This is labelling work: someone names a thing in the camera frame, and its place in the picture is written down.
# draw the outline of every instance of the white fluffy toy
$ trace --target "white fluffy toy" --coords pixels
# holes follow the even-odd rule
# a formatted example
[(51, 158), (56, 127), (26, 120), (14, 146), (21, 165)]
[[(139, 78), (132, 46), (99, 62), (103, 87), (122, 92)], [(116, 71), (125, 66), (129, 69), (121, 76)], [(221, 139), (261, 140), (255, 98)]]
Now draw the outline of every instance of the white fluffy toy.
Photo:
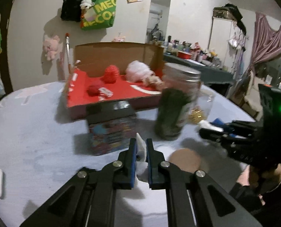
[(80, 4), (80, 7), (82, 10), (88, 10), (89, 8), (93, 7), (95, 5), (92, 0), (82, 0), (82, 3)]

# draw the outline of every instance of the cork coaster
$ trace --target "cork coaster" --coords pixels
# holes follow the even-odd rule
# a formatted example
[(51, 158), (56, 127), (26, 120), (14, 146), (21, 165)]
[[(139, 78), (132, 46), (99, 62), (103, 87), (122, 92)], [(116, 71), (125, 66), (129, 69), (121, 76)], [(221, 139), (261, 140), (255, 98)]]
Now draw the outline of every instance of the cork coaster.
[(200, 169), (202, 159), (195, 151), (181, 148), (171, 154), (169, 162), (177, 165), (183, 171), (194, 173)]

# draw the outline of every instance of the metal screw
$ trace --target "metal screw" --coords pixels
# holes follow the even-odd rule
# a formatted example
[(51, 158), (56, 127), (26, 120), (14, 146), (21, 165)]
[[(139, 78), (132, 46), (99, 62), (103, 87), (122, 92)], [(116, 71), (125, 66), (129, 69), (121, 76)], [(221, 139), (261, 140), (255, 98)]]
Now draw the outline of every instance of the metal screw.
[(84, 177), (87, 176), (87, 172), (80, 171), (80, 172), (77, 173), (77, 176), (78, 176), (79, 178), (84, 178)]
[(160, 165), (161, 165), (162, 167), (169, 167), (169, 166), (170, 166), (170, 163), (167, 162), (167, 161), (163, 161), (163, 162), (160, 163)]
[(115, 167), (121, 167), (123, 165), (123, 163), (120, 160), (116, 160), (113, 162), (113, 166)]
[(204, 177), (204, 176), (205, 176), (205, 172), (202, 171), (202, 170), (199, 170), (199, 171), (196, 172), (196, 176), (198, 176), (198, 177)]

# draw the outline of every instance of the silver jar lid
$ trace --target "silver jar lid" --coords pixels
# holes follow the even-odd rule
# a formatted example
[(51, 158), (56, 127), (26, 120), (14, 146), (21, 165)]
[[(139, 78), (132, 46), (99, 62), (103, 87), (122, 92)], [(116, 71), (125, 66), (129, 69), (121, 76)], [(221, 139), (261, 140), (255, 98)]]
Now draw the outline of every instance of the silver jar lid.
[(173, 76), (174, 78), (179, 78), (188, 82), (200, 81), (201, 75), (200, 71), (197, 71), (191, 67), (169, 62), (165, 64), (163, 72)]

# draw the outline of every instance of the glass jar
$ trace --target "glass jar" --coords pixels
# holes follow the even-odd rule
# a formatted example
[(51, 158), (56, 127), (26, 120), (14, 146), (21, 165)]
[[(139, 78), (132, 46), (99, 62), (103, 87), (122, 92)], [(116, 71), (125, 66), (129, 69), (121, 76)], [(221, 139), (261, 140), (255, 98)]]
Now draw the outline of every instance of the glass jar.
[(200, 72), (191, 67), (166, 63), (163, 70), (166, 88), (159, 101), (155, 133), (163, 139), (175, 140), (187, 123), (189, 110), (200, 90)]
[(193, 124), (198, 124), (206, 120), (211, 112), (215, 95), (212, 91), (202, 89), (198, 93), (196, 105), (190, 109), (189, 120)]

